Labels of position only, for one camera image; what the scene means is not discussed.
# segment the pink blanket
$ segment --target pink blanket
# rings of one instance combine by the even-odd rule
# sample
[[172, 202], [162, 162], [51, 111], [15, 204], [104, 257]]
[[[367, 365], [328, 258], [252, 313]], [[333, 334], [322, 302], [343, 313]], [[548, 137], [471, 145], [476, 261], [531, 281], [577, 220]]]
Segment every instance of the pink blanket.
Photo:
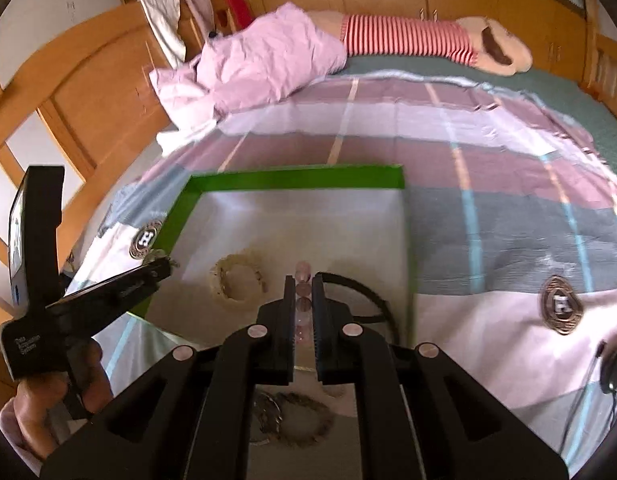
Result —
[[207, 42], [186, 65], [155, 69], [150, 79], [173, 123], [196, 130], [229, 112], [278, 102], [345, 63], [345, 46], [287, 3], [237, 34]]

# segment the red and white striped fabric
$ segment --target red and white striped fabric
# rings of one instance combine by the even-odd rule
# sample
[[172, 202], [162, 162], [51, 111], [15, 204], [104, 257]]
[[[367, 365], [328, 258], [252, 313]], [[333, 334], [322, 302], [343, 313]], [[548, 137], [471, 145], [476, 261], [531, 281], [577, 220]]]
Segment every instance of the red and white striped fabric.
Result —
[[456, 22], [352, 14], [342, 22], [340, 39], [349, 56], [441, 56], [465, 65], [473, 65], [477, 57], [468, 32]]

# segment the wooden headboard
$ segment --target wooden headboard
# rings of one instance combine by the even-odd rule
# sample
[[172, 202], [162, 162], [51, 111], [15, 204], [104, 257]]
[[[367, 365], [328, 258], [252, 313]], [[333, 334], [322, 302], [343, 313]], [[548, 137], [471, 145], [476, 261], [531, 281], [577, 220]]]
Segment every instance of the wooden headboard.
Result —
[[[181, 4], [178, 33], [190, 59], [203, 40], [188, 6]], [[167, 66], [141, 4], [133, 2], [46, 44], [0, 92], [0, 165], [15, 187], [24, 170], [6, 141], [35, 112], [83, 181], [58, 229], [60, 267], [109, 189], [169, 125], [148, 79], [154, 67]], [[2, 238], [0, 261], [8, 266]], [[0, 302], [0, 323], [7, 319]]]

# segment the black ring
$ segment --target black ring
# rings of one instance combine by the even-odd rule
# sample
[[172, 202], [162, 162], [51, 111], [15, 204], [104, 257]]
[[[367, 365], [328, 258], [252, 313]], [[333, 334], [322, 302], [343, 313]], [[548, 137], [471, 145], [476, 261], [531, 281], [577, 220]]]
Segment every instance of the black ring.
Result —
[[389, 310], [389, 305], [386, 301], [382, 300], [378, 294], [370, 290], [366, 285], [360, 282], [356, 282], [351, 278], [340, 276], [339, 274], [332, 274], [331, 272], [318, 272], [322, 277], [323, 283], [332, 283], [333, 285], [342, 285], [347, 288], [359, 292], [362, 296], [365, 296], [368, 300], [374, 303], [381, 312], [379, 316], [353, 316], [353, 321], [361, 324], [372, 324], [386, 322], [391, 332], [391, 343], [394, 345], [399, 344], [399, 330], [397, 329], [397, 323], [393, 314]]

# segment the wooden bed frame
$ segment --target wooden bed frame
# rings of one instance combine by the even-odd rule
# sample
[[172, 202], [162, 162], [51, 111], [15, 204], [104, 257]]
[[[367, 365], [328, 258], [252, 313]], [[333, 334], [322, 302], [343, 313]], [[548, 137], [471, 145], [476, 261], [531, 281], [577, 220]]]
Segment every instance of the wooden bed frame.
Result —
[[[223, 22], [224, 14], [228, 18], [224, 30], [236, 30], [225, 1], [211, 1], [216, 25]], [[590, 1], [588, 58], [581, 87], [617, 117], [617, 43], [597, 33]], [[246, 2], [255, 15], [278, 3]], [[188, 6], [184, 1], [181, 4], [178, 32], [190, 59], [204, 43]], [[340, 0], [323, 2], [324, 8], [343, 10], [343, 6]], [[57, 235], [58, 266], [63, 266], [111, 187], [170, 123], [148, 80], [154, 67], [166, 66], [141, 5], [132, 2], [61, 34], [33, 54], [3, 91], [0, 88], [0, 165], [13, 184], [19, 186], [24, 170], [6, 141], [32, 113], [46, 124], [83, 180], [63, 211]], [[0, 261], [8, 266], [8, 247], [1, 238]], [[0, 298], [0, 324], [11, 317], [9, 305]]]

